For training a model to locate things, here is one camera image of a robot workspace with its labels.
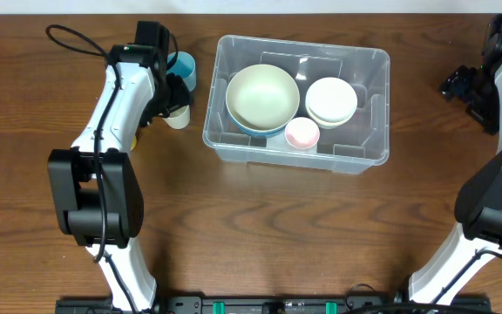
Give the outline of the blue plastic cup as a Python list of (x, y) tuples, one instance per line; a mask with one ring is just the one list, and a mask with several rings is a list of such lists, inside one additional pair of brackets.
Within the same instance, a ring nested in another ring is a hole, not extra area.
[(177, 57), (176, 61), (167, 73), (173, 73), (180, 76), (188, 90), (192, 92), (197, 85), (195, 59), (191, 54), (185, 51), (179, 51), (178, 53), (171, 53), (168, 56), (167, 61), (172, 61), (174, 57)]

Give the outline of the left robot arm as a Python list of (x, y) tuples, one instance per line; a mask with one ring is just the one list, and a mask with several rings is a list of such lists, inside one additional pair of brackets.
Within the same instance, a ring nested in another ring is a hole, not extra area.
[(105, 60), (105, 85), (84, 131), (68, 149), (54, 149), (48, 173), (60, 230), (87, 249), (111, 289), (106, 299), (61, 299), (57, 313), (156, 313), (158, 283), (139, 244), (144, 199), (130, 153), (137, 131), (162, 118), (173, 129), (190, 121), (194, 85), (173, 71), (174, 35), (140, 21), (135, 39), (109, 51), (91, 39), (91, 54)]

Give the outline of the pink plastic cup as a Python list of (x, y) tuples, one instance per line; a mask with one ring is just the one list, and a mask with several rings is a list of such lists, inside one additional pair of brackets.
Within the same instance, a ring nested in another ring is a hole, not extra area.
[(284, 134), (290, 146), (297, 149), (310, 149), (317, 144), (320, 129), (312, 119), (297, 117), (286, 125)]

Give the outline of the white small bowl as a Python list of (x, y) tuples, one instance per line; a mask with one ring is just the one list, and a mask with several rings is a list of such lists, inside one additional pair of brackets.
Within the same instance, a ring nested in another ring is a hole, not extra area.
[(354, 88), (341, 78), (320, 78), (306, 93), (306, 109), (328, 122), (337, 122), (355, 113), (357, 106)]

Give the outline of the yellow plastic cup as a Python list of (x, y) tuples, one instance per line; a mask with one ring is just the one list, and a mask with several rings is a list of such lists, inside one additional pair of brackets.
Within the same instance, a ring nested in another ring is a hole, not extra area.
[(138, 143), (138, 139), (137, 139), (137, 136), (135, 135), (135, 137), (132, 140), (130, 151), (133, 151), (135, 149), (135, 147), (137, 146), (137, 143)]

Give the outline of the pale green plastic cup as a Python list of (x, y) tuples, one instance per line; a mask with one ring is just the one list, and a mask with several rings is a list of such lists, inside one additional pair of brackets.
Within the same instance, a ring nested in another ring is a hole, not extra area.
[(189, 125), (190, 118), (191, 118), (190, 106), (182, 106), (180, 109), (172, 112), (167, 118), (164, 118), (163, 120), (172, 129), (180, 130)]

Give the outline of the beige large bowl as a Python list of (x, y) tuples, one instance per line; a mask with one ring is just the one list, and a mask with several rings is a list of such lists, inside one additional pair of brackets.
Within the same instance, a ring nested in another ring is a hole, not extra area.
[(250, 65), (230, 80), (226, 90), (229, 113), (251, 119), (254, 113), (297, 114), (301, 94), (295, 80), (274, 65)]

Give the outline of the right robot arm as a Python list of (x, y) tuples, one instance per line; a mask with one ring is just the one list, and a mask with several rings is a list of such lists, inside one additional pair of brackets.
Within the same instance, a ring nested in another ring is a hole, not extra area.
[(439, 90), (448, 100), (463, 101), (486, 133), (498, 135), (497, 153), (461, 187), (451, 233), (395, 297), (430, 311), (454, 304), (483, 266), (502, 257), (502, 13), (487, 25), (482, 57), (479, 68), (460, 66)]

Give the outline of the yellow small bowl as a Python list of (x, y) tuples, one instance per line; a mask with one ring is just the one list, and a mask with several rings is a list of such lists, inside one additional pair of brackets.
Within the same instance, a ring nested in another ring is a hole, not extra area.
[(322, 120), (318, 116), (316, 116), (314, 113), (312, 113), (311, 111), (308, 111), (308, 115), (320, 128), (334, 129), (334, 128), (341, 126), (344, 123), (348, 122), (353, 117), (354, 113), (346, 116), (344, 119), (339, 120), (337, 122), (328, 122), (328, 121)]

